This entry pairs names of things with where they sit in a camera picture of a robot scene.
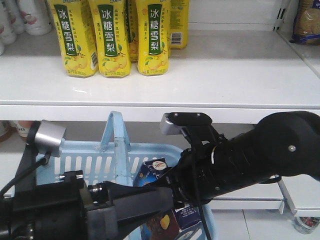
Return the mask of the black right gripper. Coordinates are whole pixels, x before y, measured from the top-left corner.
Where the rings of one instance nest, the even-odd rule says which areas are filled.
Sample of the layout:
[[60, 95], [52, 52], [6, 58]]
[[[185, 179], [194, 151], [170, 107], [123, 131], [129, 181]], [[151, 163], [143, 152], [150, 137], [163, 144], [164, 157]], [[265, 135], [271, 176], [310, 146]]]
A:
[[207, 204], [220, 195], [214, 175], [214, 151], [219, 141], [192, 145], [180, 154], [178, 163], [159, 178], [161, 187], [170, 188], [177, 203]]

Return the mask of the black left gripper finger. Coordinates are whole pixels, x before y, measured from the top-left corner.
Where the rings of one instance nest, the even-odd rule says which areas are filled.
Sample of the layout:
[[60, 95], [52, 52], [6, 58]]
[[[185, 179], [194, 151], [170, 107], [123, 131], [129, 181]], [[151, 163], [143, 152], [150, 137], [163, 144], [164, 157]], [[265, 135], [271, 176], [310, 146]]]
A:
[[133, 187], [104, 181], [90, 185], [93, 205], [88, 207], [90, 238], [125, 238], [140, 225], [174, 206], [167, 187]]

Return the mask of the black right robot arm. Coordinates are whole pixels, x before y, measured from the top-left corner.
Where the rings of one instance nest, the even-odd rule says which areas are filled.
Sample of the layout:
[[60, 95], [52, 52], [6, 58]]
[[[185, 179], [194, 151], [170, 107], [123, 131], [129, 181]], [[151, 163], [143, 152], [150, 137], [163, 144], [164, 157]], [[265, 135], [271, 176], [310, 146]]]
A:
[[227, 139], [205, 113], [171, 112], [162, 119], [166, 135], [181, 134], [191, 147], [159, 181], [185, 203], [207, 203], [272, 176], [320, 178], [320, 117], [308, 111], [277, 112], [254, 129]]

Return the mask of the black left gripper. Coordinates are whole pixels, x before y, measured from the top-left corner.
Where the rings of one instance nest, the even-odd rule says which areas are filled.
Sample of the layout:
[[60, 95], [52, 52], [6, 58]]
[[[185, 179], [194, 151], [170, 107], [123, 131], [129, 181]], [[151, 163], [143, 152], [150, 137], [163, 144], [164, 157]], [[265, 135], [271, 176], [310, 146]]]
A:
[[117, 240], [117, 184], [87, 185], [76, 172], [0, 201], [2, 240]]

